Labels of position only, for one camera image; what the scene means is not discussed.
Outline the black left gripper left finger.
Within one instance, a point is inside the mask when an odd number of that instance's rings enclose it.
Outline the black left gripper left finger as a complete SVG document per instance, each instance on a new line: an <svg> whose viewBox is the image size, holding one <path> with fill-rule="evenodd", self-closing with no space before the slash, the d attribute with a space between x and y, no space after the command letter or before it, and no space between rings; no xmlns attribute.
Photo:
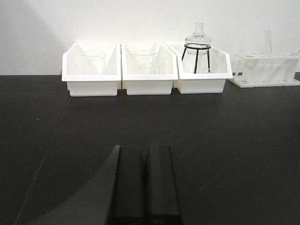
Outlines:
<svg viewBox="0 0 300 225"><path fill-rule="evenodd" d="M122 145L112 203L113 217L144 217L144 160L137 146Z"/></svg>

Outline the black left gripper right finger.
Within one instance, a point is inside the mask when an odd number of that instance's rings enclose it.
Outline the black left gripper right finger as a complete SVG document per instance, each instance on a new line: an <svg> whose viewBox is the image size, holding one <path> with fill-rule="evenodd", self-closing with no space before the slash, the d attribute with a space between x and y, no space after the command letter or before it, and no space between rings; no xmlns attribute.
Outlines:
<svg viewBox="0 0 300 225"><path fill-rule="evenodd" d="M149 217L179 217L177 190L168 145L151 145L145 160Z"/></svg>

